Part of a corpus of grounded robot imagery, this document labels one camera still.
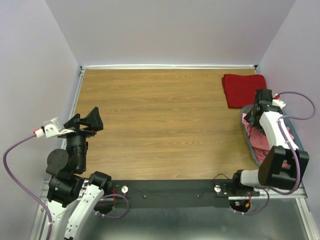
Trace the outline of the salmon pink t-shirt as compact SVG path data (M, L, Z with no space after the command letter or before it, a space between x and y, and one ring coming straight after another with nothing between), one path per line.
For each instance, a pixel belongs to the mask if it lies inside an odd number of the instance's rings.
M257 161L261 164L270 151L268 139L264 134L252 127L250 124L247 125L246 132L254 155Z

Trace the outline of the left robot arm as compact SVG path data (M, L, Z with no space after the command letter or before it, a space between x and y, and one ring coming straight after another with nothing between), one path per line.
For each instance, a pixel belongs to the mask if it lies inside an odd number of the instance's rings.
M112 189L112 178L96 171L90 175L82 196L86 171L88 138L103 130L99 108L94 107L85 117L75 114L63 126L54 118L44 126L47 137L66 140L65 148L56 148L47 157L48 233L51 240L75 240L93 212L97 202Z

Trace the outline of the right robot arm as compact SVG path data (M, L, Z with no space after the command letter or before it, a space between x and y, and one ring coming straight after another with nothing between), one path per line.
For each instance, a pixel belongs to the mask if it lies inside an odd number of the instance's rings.
M269 188L280 195L298 190L309 163L309 154L291 138L285 124L284 104L277 102L270 89L258 89L245 120L266 136L270 150L257 170L238 170L230 191L241 196L248 189Z

